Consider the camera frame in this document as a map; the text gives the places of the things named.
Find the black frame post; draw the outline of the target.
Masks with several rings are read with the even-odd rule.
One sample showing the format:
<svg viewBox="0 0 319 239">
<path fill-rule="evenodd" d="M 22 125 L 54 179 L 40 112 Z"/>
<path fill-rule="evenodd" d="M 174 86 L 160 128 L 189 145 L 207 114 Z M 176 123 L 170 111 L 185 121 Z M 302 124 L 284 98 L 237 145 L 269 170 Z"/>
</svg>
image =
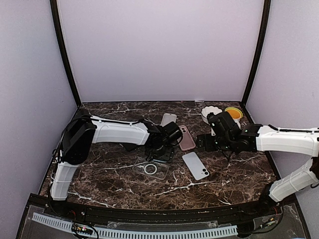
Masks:
<svg viewBox="0 0 319 239">
<path fill-rule="evenodd" d="M 267 26 L 269 21 L 269 15 L 270 15 L 270 9 L 271 9 L 271 0 L 264 0 L 263 4 L 263 11 L 262 11 L 262 17 L 261 17 L 261 23 L 260 23 L 260 29 L 258 34 L 258 39 L 256 43 L 255 53 L 250 69 L 250 73 L 248 76 L 247 84 L 245 87 L 245 91 L 241 100 L 241 107 L 246 108 L 246 105 L 248 103 L 250 93 L 252 91 L 252 87 L 254 84 L 254 80 L 257 74 L 260 58 L 262 55 L 262 50 L 264 46 L 265 36 L 267 32 Z"/>
<path fill-rule="evenodd" d="M 82 102 L 80 100 L 80 96 L 76 87 L 76 83 L 74 80 L 74 76 L 72 73 L 71 65 L 69 62 L 65 42 L 64 42 L 64 37 L 63 37 L 63 32 L 62 32 L 62 25 L 60 21 L 60 16 L 59 16 L 59 10 L 58 10 L 58 1 L 57 0 L 50 0 L 50 8 L 51 8 L 51 14 L 52 14 L 52 19 L 53 19 L 53 24 L 54 24 L 54 29 L 55 29 L 55 34 L 57 38 L 57 43 L 62 59 L 62 63 L 64 66 L 64 70 L 67 76 L 68 84 L 71 89 L 71 93 L 73 96 L 73 99 L 75 101 L 75 104 L 77 107 L 82 105 Z"/>
</svg>

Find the small green circuit board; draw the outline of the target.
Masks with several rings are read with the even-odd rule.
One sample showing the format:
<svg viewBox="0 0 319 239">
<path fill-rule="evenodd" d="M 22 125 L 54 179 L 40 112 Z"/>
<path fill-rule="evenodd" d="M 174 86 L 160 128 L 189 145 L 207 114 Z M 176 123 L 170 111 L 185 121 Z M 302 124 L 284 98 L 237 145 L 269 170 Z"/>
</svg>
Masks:
<svg viewBox="0 0 319 239">
<path fill-rule="evenodd" d="M 88 237 L 90 237 L 94 232 L 92 229 L 88 228 L 85 225 L 75 224 L 75 223 L 72 224 L 71 231 L 75 235 L 88 236 Z"/>
</svg>

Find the left black frame post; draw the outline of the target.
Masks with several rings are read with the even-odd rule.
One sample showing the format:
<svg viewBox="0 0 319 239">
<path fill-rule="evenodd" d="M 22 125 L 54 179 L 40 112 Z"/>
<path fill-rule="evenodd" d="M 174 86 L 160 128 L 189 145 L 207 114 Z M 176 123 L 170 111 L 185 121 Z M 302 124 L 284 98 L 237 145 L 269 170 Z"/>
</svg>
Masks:
<svg viewBox="0 0 319 239">
<path fill-rule="evenodd" d="M 65 42 L 64 42 L 64 37 L 63 37 L 63 32 L 62 32 L 62 25 L 60 21 L 60 16 L 59 16 L 59 10 L 58 10 L 58 1 L 57 0 L 50 0 L 50 8 L 51 8 L 51 14 L 52 14 L 52 19 L 53 19 L 53 24 L 54 24 L 54 29 L 55 29 L 55 34 L 57 38 L 57 43 L 62 59 L 62 63 L 64 66 L 64 70 L 67 76 L 68 84 L 71 89 L 71 93 L 73 96 L 73 99 L 75 101 L 75 104 L 77 107 L 82 105 L 82 102 L 80 100 L 80 96 L 76 87 L 76 83 L 74 80 L 74 76 L 72 73 L 71 65 L 69 62 Z"/>
</svg>

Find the pink phone case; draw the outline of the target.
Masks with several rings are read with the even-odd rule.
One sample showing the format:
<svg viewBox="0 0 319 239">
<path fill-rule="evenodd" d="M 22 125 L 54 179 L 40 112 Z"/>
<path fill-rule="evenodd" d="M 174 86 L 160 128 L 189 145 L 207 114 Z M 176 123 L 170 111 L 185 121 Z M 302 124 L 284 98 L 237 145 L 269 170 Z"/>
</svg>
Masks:
<svg viewBox="0 0 319 239">
<path fill-rule="evenodd" d="M 179 147 L 182 151 L 188 151 L 196 147 L 195 142 L 188 131 L 187 127 L 184 125 L 180 126 L 182 132 L 182 140 L 179 143 Z"/>
</svg>

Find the black front rail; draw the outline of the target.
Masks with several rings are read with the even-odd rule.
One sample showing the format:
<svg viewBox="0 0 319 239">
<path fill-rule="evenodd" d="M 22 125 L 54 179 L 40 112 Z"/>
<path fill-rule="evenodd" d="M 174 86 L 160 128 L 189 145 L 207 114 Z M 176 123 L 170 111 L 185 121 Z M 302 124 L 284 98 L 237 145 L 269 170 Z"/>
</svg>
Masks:
<svg viewBox="0 0 319 239">
<path fill-rule="evenodd" d="M 251 222 L 261 216 L 279 216 L 281 206 L 259 207 L 257 202 L 235 206 L 213 207 L 193 210 L 126 210 L 111 209 L 71 202 L 50 201 L 42 198 L 40 204 L 46 213 L 76 220 L 82 223 L 102 224 L 120 223 L 198 223 L 218 221 L 219 223 Z"/>
</svg>

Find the black smartphone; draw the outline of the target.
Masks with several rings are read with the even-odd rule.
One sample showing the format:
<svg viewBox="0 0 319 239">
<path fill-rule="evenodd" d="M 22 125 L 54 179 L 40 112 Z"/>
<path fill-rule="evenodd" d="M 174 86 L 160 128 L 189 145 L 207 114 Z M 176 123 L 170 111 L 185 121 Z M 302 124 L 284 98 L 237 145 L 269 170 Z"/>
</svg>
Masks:
<svg viewBox="0 0 319 239">
<path fill-rule="evenodd" d="M 123 147 L 127 150 L 127 151 L 132 151 L 134 149 L 137 148 L 136 144 L 131 144 L 131 143 L 123 143 Z"/>
</svg>

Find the right black frame post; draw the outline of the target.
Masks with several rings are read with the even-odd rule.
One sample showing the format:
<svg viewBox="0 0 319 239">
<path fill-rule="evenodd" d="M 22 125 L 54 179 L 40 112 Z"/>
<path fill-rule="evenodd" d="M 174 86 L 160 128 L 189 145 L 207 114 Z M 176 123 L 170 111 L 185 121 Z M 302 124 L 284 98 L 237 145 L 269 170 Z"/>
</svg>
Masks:
<svg viewBox="0 0 319 239">
<path fill-rule="evenodd" d="M 245 87 L 245 91 L 241 100 L 241 107 L 246 108 L 246 105 L 248 103 L 250 93 L 252 91 L 252 87 L 254 84 L 254 80 L 257 74 L 260 58 L 262 55 L 262 50 L 264 46 L 265 36 L 267 32 L 267 26 L 269 21 L 269 15 L 270 15 L 270 9 L 271 9 L 271 0 L 264 0 L 263 4 L 263 11 L 262 11 L 262 17 L 261 17 L 261 23 L 260 23 L 260 29 L 258 34 L 258 39 L 256 43 L 255 53 L 250 69 L 250 73 L 248 76 L 247 84 Z"/>
</svg>

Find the white patterned mug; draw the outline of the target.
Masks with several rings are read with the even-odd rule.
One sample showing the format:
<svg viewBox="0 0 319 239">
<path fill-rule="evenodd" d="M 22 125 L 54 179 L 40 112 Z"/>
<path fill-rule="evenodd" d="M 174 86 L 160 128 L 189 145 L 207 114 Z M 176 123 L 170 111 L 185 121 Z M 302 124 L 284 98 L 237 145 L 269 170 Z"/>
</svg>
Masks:
<svg viewBox="0 0 319 239">
<path fill-rule="evenodd" d="M 241 129 L 240 121 L 236 120 L 235 123 L 238 125 L 238 127 Z"/>
</svg>

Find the white scalloped bowl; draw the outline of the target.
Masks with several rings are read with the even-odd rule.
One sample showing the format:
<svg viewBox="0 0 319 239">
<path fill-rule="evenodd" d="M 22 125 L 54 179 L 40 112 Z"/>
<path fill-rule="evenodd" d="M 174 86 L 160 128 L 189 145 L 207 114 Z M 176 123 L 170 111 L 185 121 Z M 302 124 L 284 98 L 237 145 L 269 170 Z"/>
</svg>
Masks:
<svg viewBox="0 0 319 239">
<path fill-rule="evenodd" d="M 218 107 L 214 107 L 214 106 L 208 106 L 208 107 L 204 107 L 202 108 L 201 110 L 201 118 L 202 120 L 208 124 L 208 119 L 207 119 L 207 116 L 210 114 L 210 113 L 213 113 L 214 115 L 217 115 L 219 113 L 223 112 L 222 109 L 218 108 Z"/>
</svg>

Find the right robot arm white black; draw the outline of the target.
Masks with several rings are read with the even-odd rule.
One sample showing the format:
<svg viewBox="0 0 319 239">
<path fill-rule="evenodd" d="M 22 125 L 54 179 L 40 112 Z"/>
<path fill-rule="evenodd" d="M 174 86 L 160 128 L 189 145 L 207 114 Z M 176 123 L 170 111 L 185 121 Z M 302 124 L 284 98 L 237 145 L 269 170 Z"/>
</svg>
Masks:
<svg viewBox="0 0 319 239">
<path fill-rule="evenodd" d="M 202 112 L 213 135 L 207 140 L 214 151 L 239 154 L 241 152 L 279 151 L 299 153 L 310 159 L 288 176 L 265 186 L 254 211 L 265 216 L 274 204 L 307 186 L 319 184 L 319 130 L 295 129 L 272 125 L 248 124 L 240 128 L 228 112 Z"/>
</svg>

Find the white phone case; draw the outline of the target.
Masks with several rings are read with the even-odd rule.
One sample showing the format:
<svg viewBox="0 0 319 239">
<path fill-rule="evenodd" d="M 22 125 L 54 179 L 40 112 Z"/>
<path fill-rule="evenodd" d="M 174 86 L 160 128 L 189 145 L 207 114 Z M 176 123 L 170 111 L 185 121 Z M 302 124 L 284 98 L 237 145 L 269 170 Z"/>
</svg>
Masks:
<svg viewBox="0 0 319 239">
<path fill-rule="evenodd" d="M 171 122 L 176 123 L 176 120 L 177 120 L 177 115 L 170 114 L 170 113 L 164 113 L 160 125 L 166 126 L 167 124 L 169 124 Z"/>
</svg>

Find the phone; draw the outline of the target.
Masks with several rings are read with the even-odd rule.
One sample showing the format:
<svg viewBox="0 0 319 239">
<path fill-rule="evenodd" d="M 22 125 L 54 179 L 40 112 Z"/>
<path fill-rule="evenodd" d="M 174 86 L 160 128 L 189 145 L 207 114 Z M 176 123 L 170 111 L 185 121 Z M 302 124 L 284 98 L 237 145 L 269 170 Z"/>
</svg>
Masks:
<svg viewBox="0 0 319 239">
<path fill-rule="evenodd" d="M 157 163 L 167 163 L 167 161 L 164 160 L 159 160 L 159 159 L 153 159 L 152 162 L 157 162 Z"/>
<path fill-rule="evenodd" d="M 182 159 L 195 180 L 198 181 L 210 175 L 209 171 L 195 152 L 183 155 Z"/>
</svg>

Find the clear magsafe phone case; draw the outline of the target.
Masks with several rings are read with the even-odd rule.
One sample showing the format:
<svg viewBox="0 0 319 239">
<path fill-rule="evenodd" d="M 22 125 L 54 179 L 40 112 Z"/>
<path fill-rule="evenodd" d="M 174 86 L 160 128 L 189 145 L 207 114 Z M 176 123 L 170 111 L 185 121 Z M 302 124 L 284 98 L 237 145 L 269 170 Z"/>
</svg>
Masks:
<svg viewBox="0 0 319 239">
<path fill-rule="evenodd" d="M 143 159 L 137 159 L 132 167 L 132 170 L 136 173 L 152 177 L 158 180 L 164 180 L 168 173 L 169 167 L 166 164 L 145 161 Z"/>
</svg>

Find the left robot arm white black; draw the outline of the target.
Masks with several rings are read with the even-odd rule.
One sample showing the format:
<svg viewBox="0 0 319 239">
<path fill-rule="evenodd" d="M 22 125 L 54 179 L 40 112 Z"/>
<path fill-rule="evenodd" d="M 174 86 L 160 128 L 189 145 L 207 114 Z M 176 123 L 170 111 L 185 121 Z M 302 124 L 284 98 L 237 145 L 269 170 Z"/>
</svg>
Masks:
<svg viewBox="0 0 319 239">
<path fill-rule="evenodd" d="M 143 146 L 147 160 L 151 161 L 175 147 L 182 138 L 182 131 L 174 122 L 161 126 L 146 119 L 121 121 L 89 114 L 72 119 L 52 152 L 52 158 L 57 162 L 48 193 L 53 200 L 50 205 L 52 211 L 59 217 L 66 217 L 70 213 L 70 205 L 64 200 L 74 173 L 87 159 L 92 144 L 119 143 L 128 151 Z"/>
</svg>

